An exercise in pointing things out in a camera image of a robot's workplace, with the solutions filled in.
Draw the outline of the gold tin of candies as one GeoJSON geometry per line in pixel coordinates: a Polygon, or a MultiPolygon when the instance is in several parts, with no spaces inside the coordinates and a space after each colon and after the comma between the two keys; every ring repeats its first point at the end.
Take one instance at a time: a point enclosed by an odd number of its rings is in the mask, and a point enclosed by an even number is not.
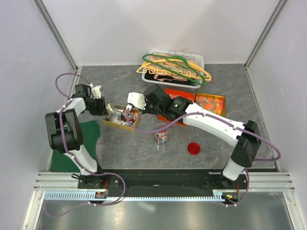
{"type": "MultiPolygon", "coordinates": [[[[101,120],[105,125],[121,128],[128,131],[134,131],[134,128],[132,128],[127,122],[125,106],[108,103],[106,110],[108,115],[103,115],[101,117],[101,120]]],[[[137,109],[131,109],[129,111],[129,121],[134,127],[137,126],[139,118],[140,112],[137,109]]]]}

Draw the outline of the orange tray of lollipops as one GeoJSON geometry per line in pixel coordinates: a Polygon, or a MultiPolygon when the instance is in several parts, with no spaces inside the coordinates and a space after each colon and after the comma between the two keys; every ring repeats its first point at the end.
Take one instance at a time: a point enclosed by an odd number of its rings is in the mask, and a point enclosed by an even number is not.
{"type": "MultiPolygon", "coordinates": [[[[195,102],[195,95],[189,92],[184,92],[184,91],[179,91],[179,90],[174,90],[174,89],[164,89],[165,93],[168,94],[172,99],[181,96],[184,97],[192,102],[195,102]]],[[[161,121],[165,121],[165,122],[171,122],[169,120],[167,120],[166,118],[164,118],[161,115],[158,115],[157,118],[161,121]]],[[[187,126],[186,124],[182,124],[180,122],[176,122],[177,125],[182,125],[182,126],[187,126]]]]}

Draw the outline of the gold tin of gummies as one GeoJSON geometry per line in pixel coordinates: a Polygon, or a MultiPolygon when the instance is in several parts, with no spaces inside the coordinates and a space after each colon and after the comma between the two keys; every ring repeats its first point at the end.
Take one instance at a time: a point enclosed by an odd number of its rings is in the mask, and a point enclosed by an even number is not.
{"type": "Polygon", "coordinates": [[[195,103],[222,117],[226,116],[226,98],[221,95],[196,93],[195,103]]]}

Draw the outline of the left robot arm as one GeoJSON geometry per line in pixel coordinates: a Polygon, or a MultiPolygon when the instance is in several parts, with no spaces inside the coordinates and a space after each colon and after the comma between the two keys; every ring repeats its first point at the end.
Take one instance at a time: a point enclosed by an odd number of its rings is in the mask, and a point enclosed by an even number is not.
{"type": "Polygon", "coordinates": [[[97,160],[84,146],[83,132],[78,116],[88,111],[93,116],[108,115],[103,87],[78,84],[75,94],[68,98],[61,109],[45,115],[49,145],[53,150],[66,155],[77,166],[80,174],[72,174],[79,181],[79,188],[107,188],[108,177],[104,176],[97,160]]]}

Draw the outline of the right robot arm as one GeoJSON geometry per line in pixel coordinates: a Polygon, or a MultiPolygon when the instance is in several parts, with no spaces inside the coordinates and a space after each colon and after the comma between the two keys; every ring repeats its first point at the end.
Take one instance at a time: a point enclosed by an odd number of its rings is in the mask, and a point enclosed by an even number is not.
{"type": "Polygon", "coordinates": [[[230,160],[220,176],[224,188],[232,188],[239,174],[252,166],[261,146],[257,123],[233,121],[200,107],[193,101],[177,96],[172,98],[161,87],[154,85],[138,96],[138,106],[147,114],[161,115],[169,121],[178,121],[209,132],[234,147],[230,160]]]}

